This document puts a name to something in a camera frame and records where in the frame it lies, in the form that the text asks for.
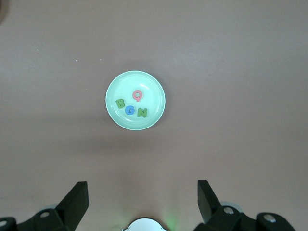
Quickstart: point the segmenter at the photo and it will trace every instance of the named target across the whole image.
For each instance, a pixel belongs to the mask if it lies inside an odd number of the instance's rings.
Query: gray surface
[[[306,230],[307,12],[306,0],[2,0],[0,217],[26,220],[87,180],[79,231],[140,216],[191,231],[206,179],[247,215]],[[166,92],[144,131],[104,105],[128,70]]]

